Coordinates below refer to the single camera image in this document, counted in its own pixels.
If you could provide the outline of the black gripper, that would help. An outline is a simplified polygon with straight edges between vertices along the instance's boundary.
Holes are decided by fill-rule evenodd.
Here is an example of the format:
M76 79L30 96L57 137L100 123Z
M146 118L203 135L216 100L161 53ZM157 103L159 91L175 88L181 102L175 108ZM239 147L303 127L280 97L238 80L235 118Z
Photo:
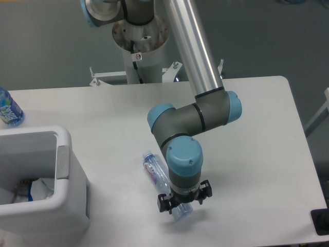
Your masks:
M200 184L195 184L188 188L182 188L174 184L170 184L170 189L170 194L167 195L162 193L158 195L157 205L161 213L167 211L169 214L172 214L174 205L190 203L195 200L202 205L206 198L212 197L212 187L208 180L204 180Z

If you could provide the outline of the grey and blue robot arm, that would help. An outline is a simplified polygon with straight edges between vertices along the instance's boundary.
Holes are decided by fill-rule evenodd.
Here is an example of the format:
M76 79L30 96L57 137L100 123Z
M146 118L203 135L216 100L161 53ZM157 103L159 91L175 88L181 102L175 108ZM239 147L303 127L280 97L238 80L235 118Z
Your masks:
M159 194L160 212L183 203L203 203L212 196L202 179L203 149L196 136L238 120L242 104L226 90L210 55L196 1L164 1L167 17L154 1L81 1L89 25L112 25L114 44L121 50L129 84L160 83L162 56L174 38L187 73L193 101L184 105L159 102L147 122L167 164L169 190Z

